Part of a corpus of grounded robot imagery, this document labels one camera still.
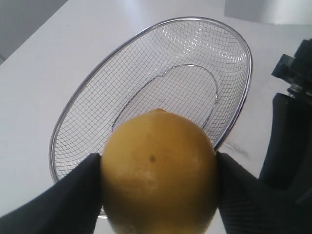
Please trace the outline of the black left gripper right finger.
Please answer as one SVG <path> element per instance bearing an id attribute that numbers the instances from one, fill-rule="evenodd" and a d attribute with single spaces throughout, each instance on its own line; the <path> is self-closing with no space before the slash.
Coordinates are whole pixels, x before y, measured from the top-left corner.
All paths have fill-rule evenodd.
<path id="1" fill-rule="evenodd" d="M 310 234 L 312 190 L 276 190 L 245 170 L 228 154 L 216 154 L 218 208 L 228 234 Z"/>

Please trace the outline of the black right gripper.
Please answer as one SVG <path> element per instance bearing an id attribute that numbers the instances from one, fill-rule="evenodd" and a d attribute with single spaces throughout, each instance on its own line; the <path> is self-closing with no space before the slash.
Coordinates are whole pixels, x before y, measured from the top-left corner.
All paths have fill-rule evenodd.
<path id="1" fill-rule="evenodd" d="M 297 204 L 312 203 L 312 41 L 283 54 L 272 76 L 289 84 L 273 98 L 271 138 L 259 179 L 286 191 Z"/>

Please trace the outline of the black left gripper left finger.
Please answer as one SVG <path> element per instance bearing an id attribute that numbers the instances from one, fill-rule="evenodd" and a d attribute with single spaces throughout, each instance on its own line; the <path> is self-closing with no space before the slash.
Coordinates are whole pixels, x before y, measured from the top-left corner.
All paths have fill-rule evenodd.
<path id="1" fill-rule="evenodd" d="M 0 218 L 2 234 L 92 234 L 101 209 L 100 155 L 90 154 L 67 176 Z"/>

